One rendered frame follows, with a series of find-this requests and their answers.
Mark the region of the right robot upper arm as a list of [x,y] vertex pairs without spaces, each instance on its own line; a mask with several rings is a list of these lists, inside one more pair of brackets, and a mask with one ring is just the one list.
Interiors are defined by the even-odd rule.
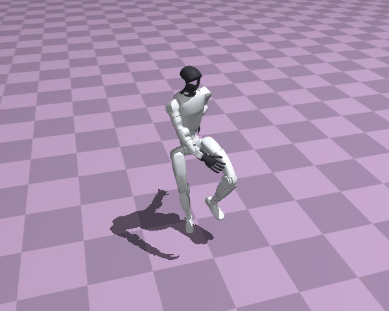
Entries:
[[172,99],[165,105],[165,110],[169,114],[172,125],[176,130],[176,134],[178,130],[181,130],[185,137],[189,136],[190,131],[188,128],[182,126],[182,118],[180,116],[180,104],[178,102],[178,98]]

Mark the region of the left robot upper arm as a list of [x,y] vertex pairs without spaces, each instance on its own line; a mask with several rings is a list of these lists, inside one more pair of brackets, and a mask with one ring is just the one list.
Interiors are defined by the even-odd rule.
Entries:
[[203,110],[203,115],[205,115],[205,113],[206,113],[207,110],[209,109],[208,106],[207,106],[206,104],[207,104],[209,98],[211,97],[212,93],[211,93],[211,92],[208,90],[208,88],[205,87],[205,86],[204,86],[204,87],[201,87],[200,89],[203,91],[203,93],[204,93],[204,95],[205,95],[204,110]]

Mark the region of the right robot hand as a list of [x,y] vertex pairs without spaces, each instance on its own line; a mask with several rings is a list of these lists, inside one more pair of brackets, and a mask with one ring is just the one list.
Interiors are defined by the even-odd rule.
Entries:
[[[204,152],[203,150],[199,150],[203,153],[203,156],[202,158],[200,159],[201,161],[204,161],[204,163],[206,164],[207,167],[209,167],[212,171],[216,172],[216,173],[219,173],[218,171],[216,171],[215,169],[219,170],[219,171],[222,171],[222,169],[219,169],[218,167],[220,168],[225,168],[223,166],[220,166],[219,164],[217,163],[220,163],[221,165],[225,165],[225,163],[223,162],[220,162],[218,160],[216,160],[215,158],[223,158],[222,156],[219,156],[219,155],[207,155],[206,152]],[[215,158],[214,158],[215,157]],[[197,157],[196,157],[197,158]],[[217,162],[217,163],[216,163]],[[216,167],[216,166],[218,167]],[[215,169],[214,169],[214,168]]]

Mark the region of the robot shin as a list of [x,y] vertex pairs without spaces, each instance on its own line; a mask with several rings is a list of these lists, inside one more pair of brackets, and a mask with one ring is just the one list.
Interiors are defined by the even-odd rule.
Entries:
[[[236,180],[237,180],[237,177],[236,177]],[[215,195],[212,197],[212,199],[210,201],[210,203],[212,203],[212,206],[214,206],[214,204],[217,204],[220,200],[225,198],[229,193],[231,193],[234,190],[234,188],[236,186],[226,187],[226,186],[224,186],[224,184],[222,184],[222,182],[220,182],[218,184],[217,189],[216,189]]]
[[191,220],[191,214],[190,214],[190,197],[189,194],[186,194],[185,192],[179,193],[180,195],[180,202],[182,205],[182,209],[185,211],[186,220],[187,217]]

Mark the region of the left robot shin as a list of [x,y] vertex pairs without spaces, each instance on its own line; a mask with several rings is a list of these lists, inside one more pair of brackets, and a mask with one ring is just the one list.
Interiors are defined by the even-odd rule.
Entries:
[[[237,180],[237,177],[236,177],[236,180]],[[220,200],[225,198],[229,193],[231,193],[234,190],[234,188],[236,186],[226,187],[226,186],[224,186],[224,184],[222,184],[222,182],[220,182],[218,184],[217,189],[216,189],[215,195],[212,197],[212,199],[210,201],[210,203],[212,203],[212,206],[214,206],[214,204],[217,204]]]

